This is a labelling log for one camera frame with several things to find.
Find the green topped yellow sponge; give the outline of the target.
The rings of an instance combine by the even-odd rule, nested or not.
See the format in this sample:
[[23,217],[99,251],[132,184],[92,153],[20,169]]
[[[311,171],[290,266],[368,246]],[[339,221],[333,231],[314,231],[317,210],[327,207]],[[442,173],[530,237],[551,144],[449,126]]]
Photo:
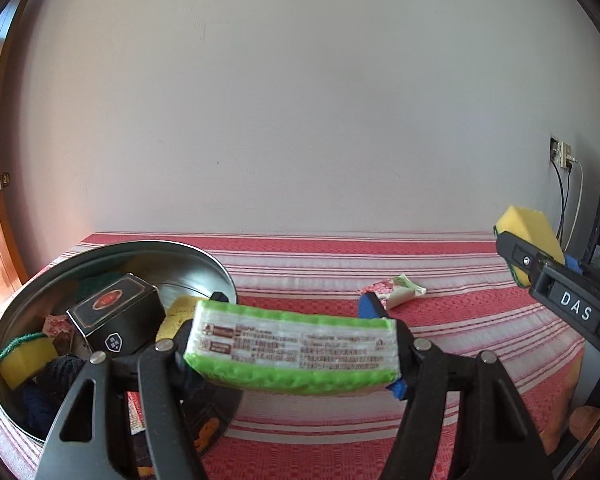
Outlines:
[[0,353],[0,374],[10,390],[44,370],[58,358],[53,339],[44,333],[32,333],[13,339]]

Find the black box with red emblem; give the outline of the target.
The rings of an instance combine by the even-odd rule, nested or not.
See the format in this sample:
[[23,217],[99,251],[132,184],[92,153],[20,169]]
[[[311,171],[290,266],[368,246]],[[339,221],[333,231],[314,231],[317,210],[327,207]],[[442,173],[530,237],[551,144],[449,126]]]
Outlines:
[[91,352],[130,356],[155,339],[166,310],[155,285],[127,273],[67,314]]

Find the green white tissue pack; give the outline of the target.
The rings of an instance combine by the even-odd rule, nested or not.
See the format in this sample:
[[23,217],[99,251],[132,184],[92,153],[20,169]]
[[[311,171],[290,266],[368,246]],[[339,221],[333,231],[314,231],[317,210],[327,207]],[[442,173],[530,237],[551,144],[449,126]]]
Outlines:
[[208,382],[295,396],[383,389],[401,377],[390,318],[342,318],[215,300],[194,309],[184,361]]

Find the black knitted ball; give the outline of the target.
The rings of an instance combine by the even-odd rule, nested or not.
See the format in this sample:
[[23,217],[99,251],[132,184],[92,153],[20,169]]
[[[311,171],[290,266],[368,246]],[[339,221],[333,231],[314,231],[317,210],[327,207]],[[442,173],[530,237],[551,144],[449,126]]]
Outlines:
[[31,434],[46,438],[55,417],[74,381],[84,367],[84,359],[74,354],[60,356],[48,362],[33,379],[28,379],[20,390]]

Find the red striped tablecloth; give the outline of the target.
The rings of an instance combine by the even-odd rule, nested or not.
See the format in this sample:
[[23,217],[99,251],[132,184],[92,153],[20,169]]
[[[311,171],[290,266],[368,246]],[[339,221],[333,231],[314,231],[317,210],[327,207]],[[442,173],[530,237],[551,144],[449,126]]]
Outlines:
[[[568,420],[583,340],[519,288],[490,236],[403,240],[193,236],[226,266],[244,304],[352,315],[367,285],[403,274],[422,298],[396,309],[413,333],[442,350],[494,351],[550,442]],[[204,462],[215,479],[373,479],[403,406],[368,398],[250,394]]]

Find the red snack packet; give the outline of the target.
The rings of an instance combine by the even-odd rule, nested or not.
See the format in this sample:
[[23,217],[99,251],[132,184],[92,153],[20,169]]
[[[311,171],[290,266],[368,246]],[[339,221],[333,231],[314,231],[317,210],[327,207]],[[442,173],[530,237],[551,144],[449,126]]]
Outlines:
[[145,430],[142,402],[140,402],[140,394],[138,392],[129,392],[126,398],[128,399],[131,434],[135,436]]

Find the brown candy wrapper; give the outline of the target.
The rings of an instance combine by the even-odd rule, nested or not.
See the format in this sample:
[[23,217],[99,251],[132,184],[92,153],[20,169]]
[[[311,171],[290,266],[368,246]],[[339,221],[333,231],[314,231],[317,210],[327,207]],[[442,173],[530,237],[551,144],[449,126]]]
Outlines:
[[71,352],[76,329],[68,315],[46,315],[42,332],[53,341],[53,345],[60,356]]

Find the red white candy wrapper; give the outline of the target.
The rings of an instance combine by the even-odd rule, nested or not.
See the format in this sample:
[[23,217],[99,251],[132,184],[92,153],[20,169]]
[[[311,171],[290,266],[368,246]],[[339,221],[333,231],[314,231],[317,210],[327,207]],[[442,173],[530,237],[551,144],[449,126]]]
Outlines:
[[389,311],[400,307],[401,304],[425,296],[427,289],[411,281],[402,273],[360,289],[360,295],[364,295],[366,292],[373,292],[382,306]]

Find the round metal tin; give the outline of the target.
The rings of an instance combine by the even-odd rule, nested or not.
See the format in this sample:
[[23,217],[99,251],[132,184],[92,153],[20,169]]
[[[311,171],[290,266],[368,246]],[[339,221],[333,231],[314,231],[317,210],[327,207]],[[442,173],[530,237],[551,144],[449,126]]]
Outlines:
[[0,408],[40,450],[59,405],[94,351],[135,356],[159,338],[164,320],[186,299],[218,292],[236,301],[228,271],[199,248],[164,240],[137,240],[93,248],[55,264],[25,284],[0,319],[0,356],[20,338],[64,330],[59,359],[17,388],[0,374]]

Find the yellow sponge green base in tin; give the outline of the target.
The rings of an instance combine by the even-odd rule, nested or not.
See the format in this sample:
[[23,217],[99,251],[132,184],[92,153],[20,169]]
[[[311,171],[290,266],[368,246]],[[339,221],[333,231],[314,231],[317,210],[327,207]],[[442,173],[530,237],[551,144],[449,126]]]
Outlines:
[[199,300],[202,300],[202,297],[178,296],[166,309],[166,316],[158,328],[155,341],[174,339],[181,326],[194,317]]

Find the wall power socket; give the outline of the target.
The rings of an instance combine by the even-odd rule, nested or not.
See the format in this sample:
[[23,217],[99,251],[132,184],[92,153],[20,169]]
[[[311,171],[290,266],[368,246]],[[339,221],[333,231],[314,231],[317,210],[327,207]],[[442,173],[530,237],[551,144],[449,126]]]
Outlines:
[[574,158],[571,155],[571,148],[568,143],[556,139],[554,136],[550,137],[550,161],[562,169],[568,169],[571,167]]

